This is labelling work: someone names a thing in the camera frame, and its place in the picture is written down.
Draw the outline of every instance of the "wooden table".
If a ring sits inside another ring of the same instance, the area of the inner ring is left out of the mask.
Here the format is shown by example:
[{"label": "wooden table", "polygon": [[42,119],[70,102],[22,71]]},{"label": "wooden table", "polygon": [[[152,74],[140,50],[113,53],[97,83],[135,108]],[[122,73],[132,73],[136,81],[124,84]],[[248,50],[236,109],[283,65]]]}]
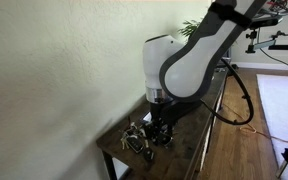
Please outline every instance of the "wooden table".
[{"label": "wooden table", "polygon": [[[214,73],[211,87],[203,100],[211,107],[216,107],[223,92],[226,72]],[[128,116],[132,122],[140,125],[139,120],[149,112],[149,103],[143,102]],[[203,105],[179,119],[174,129],[174,140],[171,148],[155,146],[154,162],[148,163],[143,154],[136,154],[131,149],[122,150],[120,130],[128,125],[127,117],[119,121],[97,140],[102,150],[110,179],[117,179],[112,158],[123,162],[136,174],[147,179],[192,179],[197,175],[197,164],[201,158],[205,136],[213,116]]]}]

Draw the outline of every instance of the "hardwood floor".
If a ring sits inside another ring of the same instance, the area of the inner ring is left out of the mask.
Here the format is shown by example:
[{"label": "hardwood floor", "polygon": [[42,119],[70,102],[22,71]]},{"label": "hardwood floor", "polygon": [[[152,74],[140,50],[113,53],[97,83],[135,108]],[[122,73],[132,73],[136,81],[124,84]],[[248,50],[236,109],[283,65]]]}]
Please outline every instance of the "hardwood floor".
[{"label": "hardwood floor", "polygon": [[[260,96],[256,74],[285,75],[288,71],[240,69],[242,78],[254,105],[254,118],[250,123],[259,132],[269,134]],[[229,119],[241,120],[235,111],[244,118],[248,117],[248,106],[241,99],[243,93],[233,77],[229,77],[223,97],[222,115]],[[246,133],[240,126],[232,126],[216,121],[212,141],[206,155],[203,170],[197,179],[201,180],[266,180],[276,179],[277,162],[271,140],[259,134]]]}]

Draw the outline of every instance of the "black cable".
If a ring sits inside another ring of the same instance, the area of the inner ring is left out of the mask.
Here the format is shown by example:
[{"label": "black cable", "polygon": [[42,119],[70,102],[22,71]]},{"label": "black cable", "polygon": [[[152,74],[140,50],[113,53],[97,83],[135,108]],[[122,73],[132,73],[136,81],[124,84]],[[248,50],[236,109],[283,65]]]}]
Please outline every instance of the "black cable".
[{"label": "black cable", "polygon": [[253,103],[251,101],[251,97],[248,94],[248,91],[246,89],[246,87],[244,86],[243,81],[241,80],[241,78],[239,77],[239,75],[236,73],[236,71],[232,68],[232,66],[226,62],[224,59],[221,59],[221,61],[225,64],[225,66],[231,71],[232,75],[234,76],[234,78],[236,79],[237,83],[239,84],[240,88],[242,89],[244,96],[242,97],[243,99],[246,99],[247,104],[248,104],[248,108],[250,110],[250,114],[248,116],[248,119],[243,121],[243,122],[238,122],[236,119],[235,120],[228,120],[226,118],[224,118],[223,116],[219,115],[216,111],[214,111],[211,107],[209,107],[202,99],[200,100],[205,107],[211,111],[211,113],[217,117],[219,120],[227,123],[227,124],[231,124],[231,125],[244,125],[244,124],[248,124],[249,122],[252,121],[253,116],[254,116],[254,108],[253,108]]},{"label": "black cable", "polygon": [[[258,34],[257,34],[257,43],[259,43],[260,41],[260,32],[261,32],[261,28],[258,29]],[[262,51],[262,53],[264,53],[267,57],[273,59],[274,61],[280,62],[282,64],[285,64],[286,66],[288,66],[288,64],[282,60],[276,59],[272,56],[270,56],[269,54],[267,54],[262,48],[260,49]]]}]

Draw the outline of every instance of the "white rug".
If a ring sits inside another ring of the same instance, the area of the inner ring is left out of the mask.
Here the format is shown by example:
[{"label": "white rug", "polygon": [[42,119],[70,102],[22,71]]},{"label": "white rug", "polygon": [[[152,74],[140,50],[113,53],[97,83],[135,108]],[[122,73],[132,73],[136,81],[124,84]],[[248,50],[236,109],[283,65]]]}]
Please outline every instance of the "white rug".
[{"label": "white rug", "polygon": [[[257,75],[262,106],[271,136],[288,140],[288,76]],[[275,156],[280,166],[281,155],[288,143],[272,139]],[[288,180],[288,166],[282,174]]]}]

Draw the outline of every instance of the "wall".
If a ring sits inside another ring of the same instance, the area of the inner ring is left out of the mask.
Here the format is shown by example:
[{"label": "wall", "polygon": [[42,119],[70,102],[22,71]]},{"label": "wall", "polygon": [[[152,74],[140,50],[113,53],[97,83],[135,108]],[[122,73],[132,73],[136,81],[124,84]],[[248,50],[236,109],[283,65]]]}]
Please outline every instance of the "wall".
[{"label": "wall", "polygon": [[144,94],[145,40],[208,0],[0,0],[0,179],[107,179],[96,139]]},{"label": "wall", "polygon": [[[288,16],[285,16],[283,21],[276,26],[261,28],[260,42],[270,40],[270,36],[276,34],[278,30],[288,34]],[[255,54],[246,54],[245,50],[251,41],[250,39],[246,39],[245,36],[249,33],[251,33],[250,30],[242,33],[232,47],[233,62],[240,64],[241,66],[249,66],[255,68],[264,67],[266,69],[288,69],[287,66],[282,65],[281,63],[271,60],[265,56],[260,50],[257,50]],[[288,37],[279,37],[276,44],[288,44]],[[288,51],[272,51],[268,50],[267,48],[263,48],[263,50],[269,55],[288,63]]]}]

